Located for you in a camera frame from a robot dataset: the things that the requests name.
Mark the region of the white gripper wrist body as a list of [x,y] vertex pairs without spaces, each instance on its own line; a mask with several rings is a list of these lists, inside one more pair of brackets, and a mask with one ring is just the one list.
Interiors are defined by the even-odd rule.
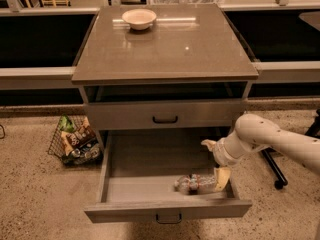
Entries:
[[217,141],[213,148],[213,156],[220,167],[233,166],[239,162],[238,158],[232,157],[224,146],[224,138]]

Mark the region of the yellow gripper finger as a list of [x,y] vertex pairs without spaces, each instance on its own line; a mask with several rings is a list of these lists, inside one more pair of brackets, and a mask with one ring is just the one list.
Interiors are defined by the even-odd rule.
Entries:
[[214,176],[216,179],[214,191],[221,192],[225,189],[225,187],[230,179],[231,169],[229,167],[215,168],[214,169]]
[[214,148],[215,148],[215,145],[216,145],[216,142],[213,141],[213,140],[209,140],[209,139],[205,139],[201,142],[201,144],[203,146],[206,146],[208,148],[209,151],[213,152],[214,151]]

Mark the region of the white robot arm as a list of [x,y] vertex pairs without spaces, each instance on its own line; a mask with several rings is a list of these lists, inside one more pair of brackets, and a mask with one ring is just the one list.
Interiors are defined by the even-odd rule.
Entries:
[[[283,130],[254,114],[245,114],[233,132],[217,141],[203,142],[221,165],[235,163],[240,195],[253,206],[240,219],[197,221],[195,240],[319,240],[319,140]],[[271,171],[258,153],[273,148],[277,162],[292,180],[275,190]]]

